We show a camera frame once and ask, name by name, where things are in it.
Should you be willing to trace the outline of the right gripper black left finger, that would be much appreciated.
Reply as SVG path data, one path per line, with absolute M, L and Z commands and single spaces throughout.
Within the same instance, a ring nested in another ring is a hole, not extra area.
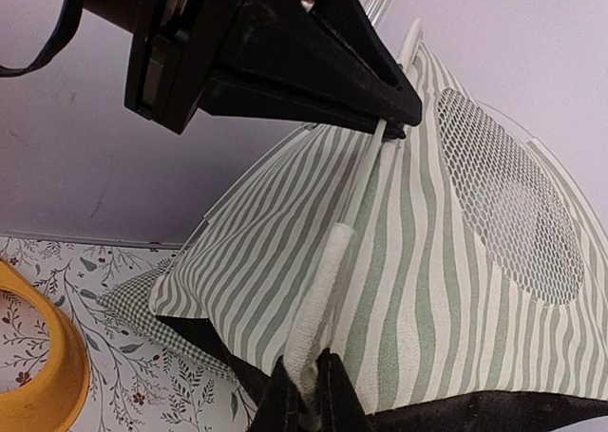
M 295 432 L 299 430 L 299 392 L 280 357 L 251 423 L 254 432 Z

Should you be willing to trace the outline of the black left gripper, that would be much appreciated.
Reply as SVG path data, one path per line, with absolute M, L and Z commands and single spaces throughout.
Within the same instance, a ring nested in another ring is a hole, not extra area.
M 35 59 L 2 67 L 16 78 L 47 66 L 73 39 L 89 10 L 131 33 L 124 105 L 180 134 L 197 110 L 263 119 L 258 85 L 219 62 L 245 0 L 63 0 L 54 30 Z

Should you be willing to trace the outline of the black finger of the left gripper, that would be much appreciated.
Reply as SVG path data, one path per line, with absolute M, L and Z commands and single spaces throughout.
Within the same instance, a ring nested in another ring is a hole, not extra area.
M 422 120 L 420 97 L 358 0 L 245 0 L 218 60 L 332 101 L 354 97 L 397 127 Z
M 378 109 L 365 109 L 354 97 L 346 103 L 332 101 L 222 67 L 204 77 L 203 110 L 213 116 L 322 123 L 366 134 L 375 131 L 380 119 Z

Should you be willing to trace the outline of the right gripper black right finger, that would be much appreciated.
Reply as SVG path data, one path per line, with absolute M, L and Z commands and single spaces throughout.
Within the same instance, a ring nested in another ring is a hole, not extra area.
M 326 348 L 317 359 L 318 410 L 323 432 L 373 432 L 344 365 Z

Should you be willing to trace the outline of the green striped pet tent fabric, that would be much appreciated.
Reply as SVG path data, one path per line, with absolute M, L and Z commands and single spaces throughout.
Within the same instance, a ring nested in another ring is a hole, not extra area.
M 422 101 L 372 139 L 300 128 L 213 206 L 149 309 L 210 321 L 261 403 L 276 361 L 322 431 L 317 359 L 339 355 L 374 431 L 551 431 L 607 418 L 607 234 L 538 139 L 488 115 L 413 23 Z

